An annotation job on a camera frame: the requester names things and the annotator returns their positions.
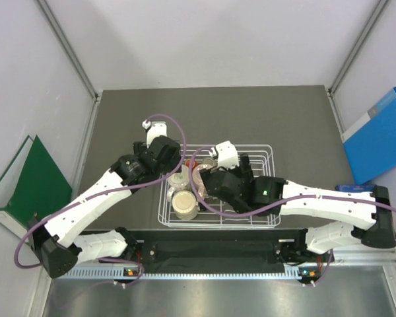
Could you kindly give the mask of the white floral iridescent mug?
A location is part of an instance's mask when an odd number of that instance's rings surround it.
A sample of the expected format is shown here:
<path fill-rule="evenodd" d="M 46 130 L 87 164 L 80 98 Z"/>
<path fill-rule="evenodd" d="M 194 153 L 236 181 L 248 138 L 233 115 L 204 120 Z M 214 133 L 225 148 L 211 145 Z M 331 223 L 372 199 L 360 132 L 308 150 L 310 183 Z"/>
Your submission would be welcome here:
<path fill-rule="evenodd" d="M 166 199 L 171 202 L 173 195 L 176 192 L 189 189 L 189 168 L 186 165 L 181 166 L 181 170 L 177 173 L 172 174 L 168 179 L 168 192 L 166 194 Z"/>

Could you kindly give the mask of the pink iridescent mug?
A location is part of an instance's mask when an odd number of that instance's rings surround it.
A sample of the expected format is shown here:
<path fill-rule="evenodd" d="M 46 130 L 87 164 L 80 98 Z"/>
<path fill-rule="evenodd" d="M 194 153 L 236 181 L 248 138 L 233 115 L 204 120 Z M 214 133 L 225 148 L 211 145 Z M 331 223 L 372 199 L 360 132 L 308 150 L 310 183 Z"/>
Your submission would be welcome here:
<path fill-rule="evenodd" d="M 213 158 L 204 158 L 201 163 L 199 163 L 192 172 L 192 180 L 195 185 L 195 189 L 201 198 L 205 199 L 207 197 L 207 190 L 205 189 L 204 183 L 200 172 L 202 170 L 210 170 L 216 166 L 216 161 Z"/>

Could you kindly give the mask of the cream dimpled mug black handle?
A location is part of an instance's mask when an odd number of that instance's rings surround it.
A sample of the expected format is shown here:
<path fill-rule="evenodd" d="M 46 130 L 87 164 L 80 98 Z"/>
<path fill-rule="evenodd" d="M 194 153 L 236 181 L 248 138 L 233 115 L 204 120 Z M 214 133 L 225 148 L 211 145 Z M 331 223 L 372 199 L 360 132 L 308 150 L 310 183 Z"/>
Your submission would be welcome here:
<path fill-rule="evenodd" d="M 176 192 L 172 197 L 172 209 L 176 217 L 183 221 L 190 221 L 203 210 L 195 195 L 187 190 Z"/>

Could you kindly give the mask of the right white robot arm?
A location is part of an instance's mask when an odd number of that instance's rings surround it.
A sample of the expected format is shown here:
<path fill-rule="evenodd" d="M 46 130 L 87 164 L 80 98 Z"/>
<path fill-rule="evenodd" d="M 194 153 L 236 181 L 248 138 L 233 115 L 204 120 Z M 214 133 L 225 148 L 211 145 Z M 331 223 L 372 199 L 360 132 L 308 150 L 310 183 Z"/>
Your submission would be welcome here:
<path fill-rule="evenodd" d="M 376 249 L 396 246 L 385 187 L 374 186 L 365 192 L 337 192 L 284 178 L 254 176 L 247 155 L 241 155 L 234 167 L 206 168 L 200 177 L 210 196 L 226 202 L 238 214 L 329 219 L 327 225 L 302 231 L 294 246 L 296 256 L 302 261 L 308 262 L 340 246 L 361 244 Z"/>

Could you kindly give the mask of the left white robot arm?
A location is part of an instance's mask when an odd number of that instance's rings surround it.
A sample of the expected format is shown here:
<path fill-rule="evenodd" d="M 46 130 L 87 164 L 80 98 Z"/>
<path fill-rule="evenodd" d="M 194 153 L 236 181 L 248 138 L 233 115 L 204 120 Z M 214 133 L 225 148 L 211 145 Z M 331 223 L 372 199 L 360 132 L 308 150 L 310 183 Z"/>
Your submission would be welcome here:
<path fill-rule="evenodd" d="M 28 241 L 51 278 L 61 277 L 77 264 L 111 258 L 129 262 L 136 241 L 124 228 L 98 234 L 84 230 L 107 210 L 138 190 L 154 185 L 179 169 L 181 147 L 166 136 L 149 145 L 136 142 L 133 153 L 119 157 L 87 191 L 63 207 L 55 217 L 32 219 Z"/>

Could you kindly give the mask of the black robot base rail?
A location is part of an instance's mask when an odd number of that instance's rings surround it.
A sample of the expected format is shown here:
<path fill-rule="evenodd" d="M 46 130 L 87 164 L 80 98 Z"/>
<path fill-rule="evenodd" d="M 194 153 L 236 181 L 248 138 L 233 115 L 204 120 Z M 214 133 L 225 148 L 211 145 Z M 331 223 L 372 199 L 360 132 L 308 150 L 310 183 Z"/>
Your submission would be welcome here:
<path fill-rule="evenodd" d="M 130 230 L 136 245 L 126 260 L 145 273 L 240 274 L 282 273 L 286 264 L 325 262 L 306 248 L 305 229 Z"/>

